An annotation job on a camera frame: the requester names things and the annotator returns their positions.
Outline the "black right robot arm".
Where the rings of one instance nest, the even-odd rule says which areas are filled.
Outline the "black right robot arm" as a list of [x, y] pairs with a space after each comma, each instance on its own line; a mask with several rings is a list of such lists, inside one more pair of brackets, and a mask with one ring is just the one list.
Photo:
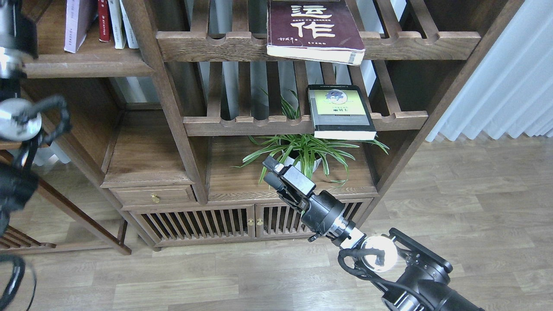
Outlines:
[[450, 262], [396, 228], [388, 235], [368, 236], [346, 219], [345, 205], [321, 191], [296, 167], [267, 157], [264, 180], [300, 213], [312, 232], [310, 241], [325, 236], [340, 248], [338, 263], [347, 273], [370, 281], [383, 292], [391, 311], [477, 311], [478, 306], [449, 287]]

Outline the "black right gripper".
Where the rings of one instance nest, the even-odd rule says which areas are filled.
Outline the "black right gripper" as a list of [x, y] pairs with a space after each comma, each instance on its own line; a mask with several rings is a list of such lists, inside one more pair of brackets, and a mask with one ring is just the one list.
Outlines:
[[332, 242], [353, 241], [353, 222], [343, 216], [344, 203], [328, 191], [314, 193], [316, 185], [292, 165], [285, 167], [271, 156], [262, 164], [269, 171], [264, 181], [282, 201], [300, 213], [301, 222], [314, 233], [309, 242], [322, 236]]

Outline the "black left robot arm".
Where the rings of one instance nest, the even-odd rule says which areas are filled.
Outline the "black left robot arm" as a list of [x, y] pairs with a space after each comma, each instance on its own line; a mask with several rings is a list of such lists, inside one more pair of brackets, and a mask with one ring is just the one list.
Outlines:
[[20, 211], [35, 193], [39, 177], [31, 167], [36, 151], [71, 130], [63, 96], [49, 96], [35, 104], [21, 97], [25, 63], [39, 57], [36, 24], [22, 12], [21, 0], [0, 3], [1, 139], [19, 143], [10, 163], [1, 163], [1, 235], [10, 215]]

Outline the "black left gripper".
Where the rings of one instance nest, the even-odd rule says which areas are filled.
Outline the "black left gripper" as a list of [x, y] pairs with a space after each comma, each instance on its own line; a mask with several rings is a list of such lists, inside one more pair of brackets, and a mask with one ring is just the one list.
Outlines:
[[22, 13], [21, 0], [0, 2], [0, 45], [33, 59], [39, 57], [36, 25]]

